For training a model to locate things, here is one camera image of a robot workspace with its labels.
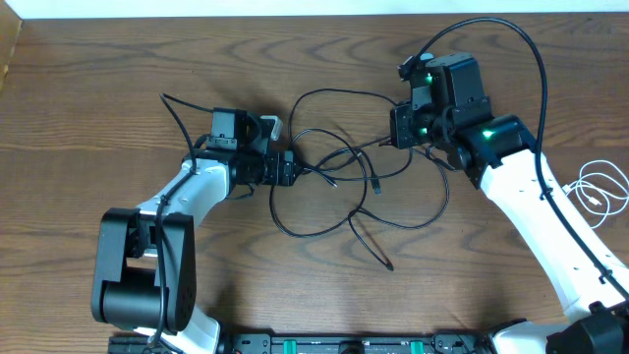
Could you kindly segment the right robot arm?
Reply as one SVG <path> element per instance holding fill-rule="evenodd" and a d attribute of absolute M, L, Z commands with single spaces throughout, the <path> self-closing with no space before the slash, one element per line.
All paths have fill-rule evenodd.
<path fill-rule="evenodd" d="M 519 321 L 492 331 L 494 353 L 625 353 L 628 268 L 554 179 L 515 115 L 495 117 L 468 53 L 411 56 L 398 68 L 411 96 L 390 112 L 396 148 L 443 150 L 514 224 L 549 278 L 567 324 Z"/>

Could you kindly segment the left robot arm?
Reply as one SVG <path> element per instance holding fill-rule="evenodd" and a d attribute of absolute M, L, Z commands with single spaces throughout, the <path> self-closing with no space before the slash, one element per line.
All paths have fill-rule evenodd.
<path fill-rule="evenodd" d="M 239 185 L 290 186 L 296 162 L 275 150 L 282 121 L 273 115 L 213 108 L 209 133 L 188 140 L 177 175 L 133 208 L 100 221 L 90 308 L 93 318 L 145 335 L 140 352 L 166 346 L 216 353 L 217 320 L 196 305 L 195 231 Z"/>

